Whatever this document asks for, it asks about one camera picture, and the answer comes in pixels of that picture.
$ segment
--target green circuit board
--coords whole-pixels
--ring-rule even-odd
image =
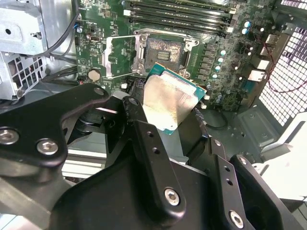
[[[208,91],[208,109],[237,111],[257,84],[243,75],[253,56],[246,52],[246,45],[256,52],[261,46],[256,38],[272,33],[272,5],[272,0],[224,5],[189,0],[81,0],[82,32],[75,37],[79,76],[92,82],[87,76],[95,70],[100,74],[95,83],[112,92],[127,79],[145,79],[156,61],[165,62]],[[250,25],[243,34],[246,22]],[[145,63],[142,71],[136,71],[135,46],[142,31],[148,34]],[[197,45],[188,48],[193,42]]]

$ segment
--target red wire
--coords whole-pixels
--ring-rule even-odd
[[[307,80],[306,80],[306,81],[304,81],[300,86],[298,86],[298,87],[296,87],[296,88],[294,88],[294,89],[291,89],[291,90],[290,90],[290,89],[289,89],[289,90],[286,90],[286,91],[278,91],[278,90],[276,90],[275,88],[273,88],[273,87],[271,86],[270,76],[271,76],[271,74],[272,74],[273,71],[274,71],[274,68],[275,68],[275,66],[276,66],[276,63],[275,63],[274,58],[273,58],[272,54],[270,53],[270,51],[269,51],[267,45],[265,44],[265,42],[263,43],[263,45],[264,45],[265,49],[267,50],[268,54],[270,55],[270,58],[271,58],[271,60],[272,60],[272,62],[273,62],[273,66],[272,66],[270,72],[267,74],[267,75],[268,75],[268,80],[267,80],[267,82],[268,82],[268,84],[269,84],[270,90],[272,90],[272,91],[274,91],[274,92],[277,92],[277,93],[288,93],[288,92],[293,92],[293,91],[299,90],[300,88],[302,88],[302,87],[307,83]]]

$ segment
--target ram slot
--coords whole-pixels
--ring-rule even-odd
[[[155,19],[155,18],[141,18],[141,17],[132,17],[130,19],[130,23],[140,23],[140,24],[149,24],[149,25],[158,25],[158,26],[164,26],[169,29],[181,29],[184,31],[194,31],[198,33],[203,34],[212,34],[212,35],[218,35],[218,36],[224,36],[224,33],[221,30],[212,29],[212,27],[191,27],[188,25],[183,24],[176,24],[175,22],[168,21],[166,22],[163,19]]]
[[[195,7],[195,6],[188,6],[188,5],[180,5],[177,3],[169,3],[165,1],[158,1],[158,0],[151,0],[149,2],[146,2],[144,0],[138,0],[133,1],[130,0],[131,4],[133,5],[139,5],[142,4],[143,6],[156,6],[158,9],[172,9],[174,11],[182,11],[185,13],[192,13],[192,12],[198,12],[198,13],[205,13],[209,15],[225,15],[229,13],[229,9],[220,10],[220,9],[206,9],[203,7]]]
[[[132,17],[135,16],[136,18],[144,18],[148,20],[152,20],[153,18],[163,20],[164,22],[170,21],[173,22],[172,24],[182,24],[186,26],[191,27],[200,27],[200,28],[211,28],[214,30],[223,30],[223,25],[219,23],[209,23],[209,22],[203,22],[201,20],[191,20],[191,19],[185,19],[180,17],[173,17],[171,15],[162,15],[162,17],[159,17],[158,14],[155,14],[153,12],[131,12]]]
[[[163,18],[181,19],[188,22],[212,23],[212,24],[228,24],[229,18],[223,16],[211,16],[209,14],[186,14],[181,12],[173,12],[168,10],[160,10],[155,7],[137,6],[128,8],[135,14],[160,15]]]
[[[156,0],[160,1],[163,3],[173,3],[176,5],[183,5],[183,6],[192,6],[192,7],[197,7],[197,8],[203,8],[203,9],[210,9],[210,10],[215,10],[215,11],[221,11],[221,12],[226,12],[229,13],[232,9],[223,7],[220,5],[213,5],[214,3],[212,2],[211,4],[208,3],[201,3],[201,2],[196,2],[196,1],[186,1],[186,0]]]

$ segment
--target motherboard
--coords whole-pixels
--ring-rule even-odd
[[[272,0],[80,0],[79,76],[107,91],[155,63],[207,91],[207,109],[236,112],[265,79]]]

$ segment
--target screw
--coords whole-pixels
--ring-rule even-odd
[[[241,161],[243,164],[247,164],[247,162],[246,162],[246,160],[245,160],[244,158],[240,157],[239,159],[240,159],[240,161]]]
[[[0,144],[11,145],[19,139],[19,134],[11,129],[0,130]]]
[[[173,189],[167,188],[164,191],[164,195],[170,205],[177,206],[179,204],[180,201],[179,196]]]
[[[83,31],[82,27],[77,27],[77,33],[81,34]]]
[[[37,151],[39,151],[40,153],[43,153],[45,155],[52,155],[54,153],[56,153],[58,151],[58,145],[50,140],[50,139],[46,139],[46,140],[41,140],[37,146]]]
[[[231,221],[239,228],[242,229],[244,227],[242,218],[235,212],[230,210],[229,216]]]
[[[130,103],[138,105],[139,103],[134,98],[129,98]]]
[[[214,140],[214,142],[216,143],[217,146],[221,146],[221,142],[219,142],[218,140]]]
[[[99,94],[101,96],[105,94],[104,91],[102,89],[100,89],[100,88],[95,88],[94,91],[95,91],[95,93],[97,93],[97,94]]]
[[[262,138],[267,138],[268,134],[267,133],[262,133],[261,136],[262,136]]]

